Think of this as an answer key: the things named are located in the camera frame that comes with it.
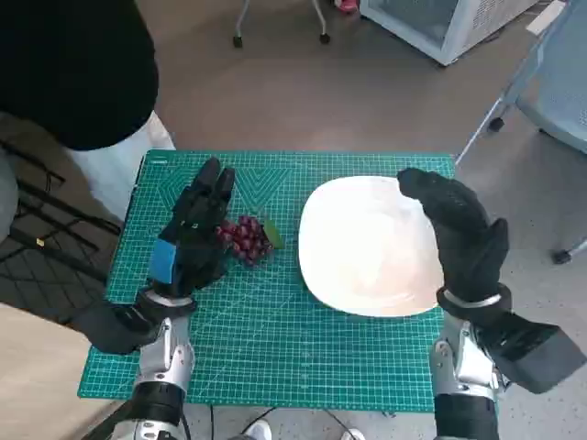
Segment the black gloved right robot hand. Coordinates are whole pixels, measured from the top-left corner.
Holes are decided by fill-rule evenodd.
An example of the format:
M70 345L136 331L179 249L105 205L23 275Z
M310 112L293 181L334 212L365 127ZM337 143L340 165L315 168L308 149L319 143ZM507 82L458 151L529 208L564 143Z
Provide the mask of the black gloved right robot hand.
M434 228L444 287L467 303L496 295L509 251L507 221L491 221L476 193L455 179L415 168L397 179L402 195L422 204Z

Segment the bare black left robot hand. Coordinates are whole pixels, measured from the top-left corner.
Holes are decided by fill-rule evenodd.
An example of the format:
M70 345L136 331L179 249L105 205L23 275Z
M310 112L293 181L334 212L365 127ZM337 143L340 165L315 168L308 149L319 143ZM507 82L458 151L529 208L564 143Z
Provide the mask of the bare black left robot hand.
M226 219L234 183L235 171L212 157L183 188L151 254L148 278L155 293L187 298L223 276L226 245L216 230Z

